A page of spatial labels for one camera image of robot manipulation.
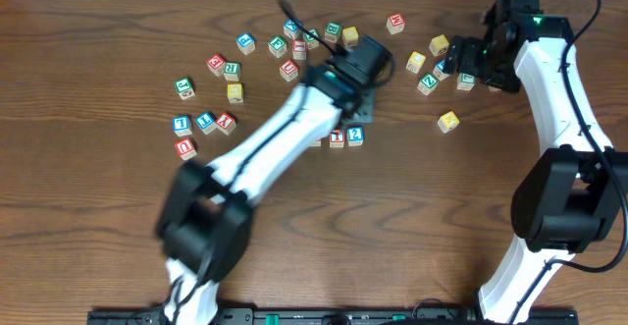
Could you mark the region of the blue 2 block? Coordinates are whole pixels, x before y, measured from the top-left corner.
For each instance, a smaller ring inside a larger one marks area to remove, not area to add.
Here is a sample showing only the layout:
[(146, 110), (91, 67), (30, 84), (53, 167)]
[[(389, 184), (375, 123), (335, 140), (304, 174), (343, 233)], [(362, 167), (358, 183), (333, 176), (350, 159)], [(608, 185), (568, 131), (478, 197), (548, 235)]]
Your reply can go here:
[(364, 142), (364, 130), (361, 126), (346, 129), (346, 140), (349, 146), (359, 146)]

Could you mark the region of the red I block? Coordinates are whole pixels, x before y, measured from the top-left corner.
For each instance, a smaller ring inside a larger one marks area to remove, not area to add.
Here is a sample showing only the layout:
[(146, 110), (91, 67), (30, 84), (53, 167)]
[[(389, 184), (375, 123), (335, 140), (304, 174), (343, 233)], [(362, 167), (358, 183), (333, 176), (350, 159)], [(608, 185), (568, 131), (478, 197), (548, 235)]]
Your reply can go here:
[(330, 148), (343, 148), (345, 144), (343, 130), (332, 130), (329, 136)]

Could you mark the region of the red A block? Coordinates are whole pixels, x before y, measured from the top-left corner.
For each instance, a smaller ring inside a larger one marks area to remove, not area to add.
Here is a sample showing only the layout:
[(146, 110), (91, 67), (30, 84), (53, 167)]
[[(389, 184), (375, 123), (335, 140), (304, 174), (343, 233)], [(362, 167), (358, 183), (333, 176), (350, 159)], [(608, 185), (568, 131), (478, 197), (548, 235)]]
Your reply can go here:
[(310, 143), (309, 146), (321, 146), (322, 145), (322, 141), (320, 139), (315, 140), (314, 142)]

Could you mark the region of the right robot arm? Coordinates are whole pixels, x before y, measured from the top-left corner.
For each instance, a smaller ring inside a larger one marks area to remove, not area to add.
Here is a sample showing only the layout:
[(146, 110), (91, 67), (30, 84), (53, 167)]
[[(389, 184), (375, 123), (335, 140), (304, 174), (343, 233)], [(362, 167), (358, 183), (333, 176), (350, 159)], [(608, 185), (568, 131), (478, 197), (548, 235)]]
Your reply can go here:
[(622, 244), (606, 265), (574, 260), (626, 215), (627, 155), (598, 124), (576, 64), (578, 35), (566, 18), (515, 10), (485, 23), (484, 38), (454, 39), (445, 70), (505, 92), (523, 89), (532, 108), (540, 158), (512, 197), (509, 249), (477, 295), (482, 320), (523, 324), (561, 267), (602, 273), (626, 254)]

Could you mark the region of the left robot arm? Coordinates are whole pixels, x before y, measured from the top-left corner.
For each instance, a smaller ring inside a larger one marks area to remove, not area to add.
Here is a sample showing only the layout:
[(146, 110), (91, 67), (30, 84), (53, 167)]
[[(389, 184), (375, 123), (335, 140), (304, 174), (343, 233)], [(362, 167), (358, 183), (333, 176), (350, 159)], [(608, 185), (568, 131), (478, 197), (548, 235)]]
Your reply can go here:
[(329, 60), (309, 67), (281, 109), (248, 139), (208, 164), (184, 162), (156, 225), (171, 294), (169, 324), (208, 324), (220, 282), (244, 255), (255, 208), (316, 140), (351, 117), (381, 67)]

